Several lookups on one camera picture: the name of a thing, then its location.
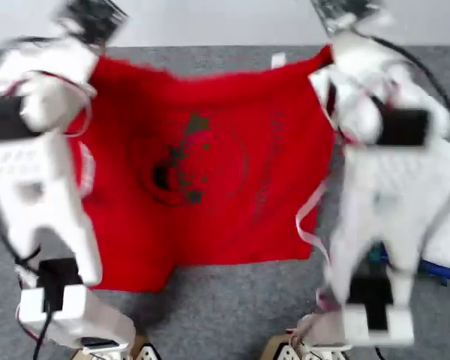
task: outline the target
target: red cloth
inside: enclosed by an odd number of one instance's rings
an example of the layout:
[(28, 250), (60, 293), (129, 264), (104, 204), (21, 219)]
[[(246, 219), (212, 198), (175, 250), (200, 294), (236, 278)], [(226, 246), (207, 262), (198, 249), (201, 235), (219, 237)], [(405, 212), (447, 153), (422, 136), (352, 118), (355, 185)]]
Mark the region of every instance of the red cloth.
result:
[[(295, 214), (326, 177), (334, 138), (308, 75), (330, 59), (326, 47), (274, 70), (177, 79), (102, 57), (93, 120), (71, 140), (97, 164), (83, 206), (99, 288), (157, 291), (174, 266), (307, 259)], [(312, 211), (302, 228), (315, 223)]]

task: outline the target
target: printed logo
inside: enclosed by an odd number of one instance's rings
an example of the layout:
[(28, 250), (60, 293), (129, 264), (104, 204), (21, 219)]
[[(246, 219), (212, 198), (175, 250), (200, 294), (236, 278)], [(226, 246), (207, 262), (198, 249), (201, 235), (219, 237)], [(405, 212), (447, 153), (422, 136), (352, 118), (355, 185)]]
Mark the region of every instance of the printed logo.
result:
[(245, 147), (229, 121), (192, 113), (175, 142), (135, 131), (128, 146), (140, 188), (166, 206), (203, 204), (214, 209), (247, 176)]

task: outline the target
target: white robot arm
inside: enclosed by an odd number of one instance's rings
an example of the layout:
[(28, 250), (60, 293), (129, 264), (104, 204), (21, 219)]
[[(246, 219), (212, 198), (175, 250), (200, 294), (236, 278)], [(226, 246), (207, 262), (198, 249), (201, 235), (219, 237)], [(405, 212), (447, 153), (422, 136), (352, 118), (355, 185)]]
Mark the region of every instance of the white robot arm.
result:
[[(354, 1), (312, 2), (324, 24), (335, 24), (330, 32), (334, 64), (310, 80), (324, 104), (331, 93), (335, 97), (329, 115), (346, 138), (345, 167), (325, 264), (329, 291), (321, 289), (317, 296), (325, 313), (301, 319), (292, 339), (303, 353), (408, 346), (414, 341), (413, 279), (437, 214), (450, 201), (443, 196), (450, 194), (450, 184), (434, 191), (437, 179), (429, 171), (450, 134), (450, 105), (446, 109), (415, 83), (410, 57), (358, 33), (353, 24), (359, 15), (342, 16), (348, 21), (343, 27), (324, 19)], [(357, 2), (365, 8), (380, 5)], [(365, 265), (380, 242), (390, 265)]]
[[(72, 1), (55, 19), (56, 38), (19, 43), (0, 61), (0, 237), (16, 261), (16, 315), (37, 338), (34, 360), (45, 336), (102, 359), (132, 359), (132, 320), (87, 287), (101, 282), (101, 259), (65, 134), (90, 106), (89, 77), (124, 20), (111, 1)], [(41, 260), (36, 235), (43, 227), (74, 258)]]

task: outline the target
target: black cable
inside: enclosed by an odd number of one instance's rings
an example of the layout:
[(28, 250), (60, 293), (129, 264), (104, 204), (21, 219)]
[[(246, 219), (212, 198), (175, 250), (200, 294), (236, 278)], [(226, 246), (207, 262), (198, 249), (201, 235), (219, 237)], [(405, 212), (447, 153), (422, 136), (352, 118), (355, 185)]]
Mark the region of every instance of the black cable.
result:
[(346, 352), (342, 351), (341, 354), (345, 360), (350, 360), (350, 357), (348, 356), (348, 354)]
[(321, 356), (318, 356), (315, 352), (313, 352), (312, 350), (308, 351), (310, 354), (312, 354), (313, 356), (315, 356), (317, 359), (319, 360), (323, 360)]
[(383, 355), (382, 355), (382, 352), (380, 351), (380, 348), (376, 347), (376, 348), (375, 348), (375, 353), (376, 353), (376, 355), (378, 356), (378, 359), (380, 359), (380, 360), (385, 360), (385, 358), (384, 358)]
[(98, 359), (98, 360), (105, 360), (105, 358), (102, 358), (101, 356), (95, 355), (95, 354), (90, 354), (92, 358), (94, 359)]
[(33, 352), (33, 360), (38, 360), (38, 355), (40, 354), (40, 350), (42, 348), (42, 345), (44, 344), (45, 335), (47, 334), (48, 327), (50, 326), (50, 323), (52, 322), (52, 308), (50, 307), (50, 303), (47, 303), (46, 308), (46, 319), (45, 323), (43, 324), (42, 330), (40, 331), (40, 335), (38, 335), (37, 343), (35, 345), (35, 349)]

